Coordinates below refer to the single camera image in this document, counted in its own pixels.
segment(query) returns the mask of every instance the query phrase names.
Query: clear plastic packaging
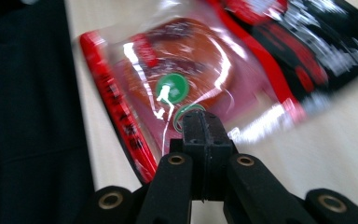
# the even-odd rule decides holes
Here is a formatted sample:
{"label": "clear plastic packaging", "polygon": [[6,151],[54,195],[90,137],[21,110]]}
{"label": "clear plastic packaging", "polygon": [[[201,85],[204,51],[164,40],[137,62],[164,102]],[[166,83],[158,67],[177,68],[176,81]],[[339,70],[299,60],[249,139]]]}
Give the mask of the clear plastic packaging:
{"label": "clear plastic packaging", "polygon": [[[339,43],[307,33],[307,23],[293,21],[308,15],[303,1],[230,8],[241,2],[247,4],[160,0],[156,15],[133,35],[117,38],[112,26],[81,36],[96,86],[141,181],[153,178],[170,140],[181,138],[181,119],[190,110],[218,116],[243,150],[325,109],[331,92],[358,76],[358,61],[347,70],[343,60],[333,60],[336,66],[326,61],[348,52],[358,59],[358,40],[352,41],[357,49],[344,52]],[[249,22],[241,8],[268,13]]]}

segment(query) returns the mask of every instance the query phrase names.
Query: red strip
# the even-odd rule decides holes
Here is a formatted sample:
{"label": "red strip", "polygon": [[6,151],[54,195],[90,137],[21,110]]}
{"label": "red strip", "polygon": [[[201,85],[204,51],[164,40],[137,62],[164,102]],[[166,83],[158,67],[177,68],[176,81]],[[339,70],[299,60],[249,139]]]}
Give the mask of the red strip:
{"label": "red strip", "polygon": [[146,143],[136,120],[129,110],[114,79],[116,74],[100,52],[104,41],[97,32],[88,32],[80,37],[86,62],[91,71],[97,89],[112,121],[115,123],[119,137],[134,161],[134,166],[142,176],[144,183],[150,182],[157,169],[156,160]]}
{"label": "red strip", "polygon": [[283,13],[287,10],[287,0],[275,0],[266,11],[261,14],[257,14],[252,10],[248,1],[245,0],[226,0],[226,6],[232,11],[238,18],[251,25],[257,25],[265,21],[270,21],[270,11],[274,13]]}
{"label": "red strip", "polygon": [[266,29],[279,37],[280,40],[296,54],[297,58],[304,64],[304,66],[310,72],[313,80],[317,84],[322,85],[327,81],[327,74],[316,62],[313,53],[311,53],[311,51],[306,46],[300,43],[292,35],[288,34],[281,26],[277,24],[267,24]]}
{"label": "red strip", "polygon": [[131,38],[131,41],[133,42],[135,51],[148,67],[151,68],[158,64],[156,52],[153,50],[145,34],[135,35]]}
{"label": "red strip", "polygon": [[301,85],[304,87],[306,92],[312,92],[315,90],[315,86],[312,83],[312,80],[310,79],[310,76],[308,76],[307,72],[302,68],[301,66],[297,66],[296,69],[296,75],[298,77],[298,80],[301,82]]}
{"label": "red strip", "polygon": [[226,27],[252,51],[255,57],[262,64],[268,79],[272,85],[275,94],[280,103],[290,99],[293,103],[297,103],[296,97],[290,91],[286,79],[282,73],[280,66],[276,63],[269,52],[263,48],[251,35],[246,33],[222,8],[218,0],[207,0],[213,7],[216,15],[222,20]]}

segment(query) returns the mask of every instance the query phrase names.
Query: black plastic mount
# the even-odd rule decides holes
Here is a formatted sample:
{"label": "black plastic mount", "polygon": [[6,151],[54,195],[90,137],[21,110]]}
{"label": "black plastic mount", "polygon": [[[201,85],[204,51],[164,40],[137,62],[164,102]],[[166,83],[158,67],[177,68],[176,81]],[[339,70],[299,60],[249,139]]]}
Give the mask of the black plastic mount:
{"label": "black plastic mount", "polygon": [[215,115],[193,111],[183,123],[149,185],[98,190],[76,223],[190,223],[193,200],[223,201],[227,223],[358,223],[358,206],[339,193],[289,193],[262,161],[237,152]]}

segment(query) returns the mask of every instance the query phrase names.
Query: black fabric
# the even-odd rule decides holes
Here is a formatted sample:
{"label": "black fabric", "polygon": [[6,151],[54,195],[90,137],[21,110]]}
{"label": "black fabric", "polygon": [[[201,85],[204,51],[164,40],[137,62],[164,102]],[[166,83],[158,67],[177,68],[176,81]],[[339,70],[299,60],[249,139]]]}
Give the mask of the black fabric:
{"label": "black fabric", "polygon": [[73,223],[93,193],[63,0],[0,18],[0,223]]}
{"label": "black fabric", "polygon": [[0,17],[6,15],[12,10],[24,7],[21,0],[0,0]]}

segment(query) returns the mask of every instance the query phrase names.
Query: white table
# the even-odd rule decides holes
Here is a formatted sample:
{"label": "white table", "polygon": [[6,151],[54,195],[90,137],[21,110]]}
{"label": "white table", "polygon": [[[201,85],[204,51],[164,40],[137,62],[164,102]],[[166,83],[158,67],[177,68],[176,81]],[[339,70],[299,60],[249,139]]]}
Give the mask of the white table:
{"label": "white table", "polygon": [[[125,36],[133,24],[153,13],[153,0],[66,0],[86,133],[96,189],[116,185],[129,190],[141,185],[117,140],[102,101],[80,54],[77,37],[123,21]],[[351,0],[358,7],[358,0]],[[291,131],[277,133],[247,148],[295,195],[310,189],[338,191],[358,204],[358,80],[333,106]],[[194,223],[225,223],[221,203],[194,203]]]}

